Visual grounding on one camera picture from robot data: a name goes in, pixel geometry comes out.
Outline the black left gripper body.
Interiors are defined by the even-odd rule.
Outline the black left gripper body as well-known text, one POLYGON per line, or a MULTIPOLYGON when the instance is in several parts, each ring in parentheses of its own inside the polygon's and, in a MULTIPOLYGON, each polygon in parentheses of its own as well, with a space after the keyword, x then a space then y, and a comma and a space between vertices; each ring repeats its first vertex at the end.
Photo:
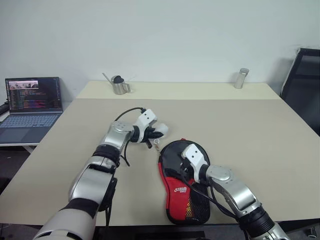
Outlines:
POLYGON ((153 132, 153 128, 152 127, 147 127, 145 130, 144 130, 144 134, 143 134, 143 139, 142 139, 142 143, 145 143, 147 145, 147 147, 149 149, 152 148, 152 144, 149 140, 150 138, 150 134, 153 132))

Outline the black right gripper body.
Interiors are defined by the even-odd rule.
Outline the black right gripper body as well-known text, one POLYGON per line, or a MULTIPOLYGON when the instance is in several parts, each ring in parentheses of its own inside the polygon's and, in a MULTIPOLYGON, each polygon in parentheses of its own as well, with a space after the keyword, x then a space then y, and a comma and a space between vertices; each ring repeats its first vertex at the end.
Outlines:
POLYGON ((182 182, 194 182, 194 169, 188 158, 183 157, 180 153, 177 154, 180 165, 179 165, 179 175, 182 182))

